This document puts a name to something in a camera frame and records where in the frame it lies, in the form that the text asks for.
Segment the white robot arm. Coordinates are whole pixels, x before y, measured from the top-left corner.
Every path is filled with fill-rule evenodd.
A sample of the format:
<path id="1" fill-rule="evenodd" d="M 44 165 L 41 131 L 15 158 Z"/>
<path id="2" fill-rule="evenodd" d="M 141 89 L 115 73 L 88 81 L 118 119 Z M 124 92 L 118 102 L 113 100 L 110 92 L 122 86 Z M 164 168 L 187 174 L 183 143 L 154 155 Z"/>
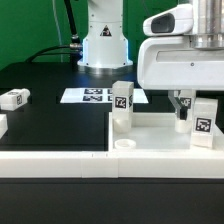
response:
<path id="1" fill-rule="evenodd" d="M 132 65 L 122 31 L 123 0 L 87 0 L 82 70 L 115 73 Z M 224 0 L 179 0 L 143 22 L 137 80 L 146 90 L 224 91 Z"/>

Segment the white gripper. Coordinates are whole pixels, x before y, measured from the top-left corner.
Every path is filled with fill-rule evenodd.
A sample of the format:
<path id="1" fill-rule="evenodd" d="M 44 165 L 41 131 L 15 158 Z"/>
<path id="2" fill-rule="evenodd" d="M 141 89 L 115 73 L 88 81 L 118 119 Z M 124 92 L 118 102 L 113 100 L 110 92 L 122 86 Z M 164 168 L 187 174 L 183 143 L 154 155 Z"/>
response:
<path id="1" fill-rule="evenodd" d="M 140 46 L 137 80 L 146 90 L 169 90 L 180 120 L 188 107 L 174 90 L 224 91 L 224 50 L 197 50 L 187 36 L 153 37 Z"/>

